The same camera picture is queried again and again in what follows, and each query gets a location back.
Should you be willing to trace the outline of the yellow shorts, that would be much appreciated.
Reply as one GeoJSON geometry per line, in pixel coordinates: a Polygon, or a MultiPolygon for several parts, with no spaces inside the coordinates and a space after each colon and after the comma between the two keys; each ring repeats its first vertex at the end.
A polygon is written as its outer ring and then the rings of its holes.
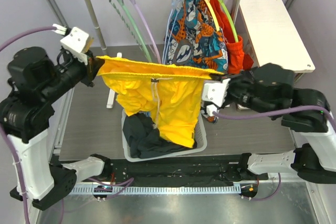
{"type": "Polygon", "coordinates": [[[149,112],[160,137],[193,147],[204,81],[220,72],[109,56],[100,59],[104,64],[98,75],[117,94],[127,116],[149,112]]]}

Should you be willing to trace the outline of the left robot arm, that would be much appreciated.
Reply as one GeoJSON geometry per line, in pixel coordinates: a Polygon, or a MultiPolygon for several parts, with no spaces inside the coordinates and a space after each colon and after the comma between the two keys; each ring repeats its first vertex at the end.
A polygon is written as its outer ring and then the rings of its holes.
{"type": "Polygon", "coordinates": [[[112,174],[109,158],[92,154],[65,165],[51,164],[47,152],[49,120],[53,104],[78,83],[93,86],[93,79],[104,61],[91,52],[88,63],[61,49],[61,64],[53,64],[41,47],[18,51],[7,69],[12,90],[1,102],[1,127],[12,146],[17,186],[10,196],[46,210],[65,198],[76,183],[91,177],[105,182],[112,174]]]}

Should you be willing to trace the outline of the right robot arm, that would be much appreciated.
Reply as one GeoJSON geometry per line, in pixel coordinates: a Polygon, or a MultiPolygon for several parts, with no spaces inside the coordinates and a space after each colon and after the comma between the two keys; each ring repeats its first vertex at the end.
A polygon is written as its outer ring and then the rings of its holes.
{"type": "Polygon", "coordinates": [[[237,173],[242,179],[265,173],[294,173],[315,184],[335,183],[335,120],[324,94],[295,88],[295,73],[268,63],[239,74],[213,74],[205,81],[202,100],[206,113],[224,118],[220,109],[236,103],[253,110],[251,119],[280,119],[306,143],[276,154],[241,155],[237,173]]]}

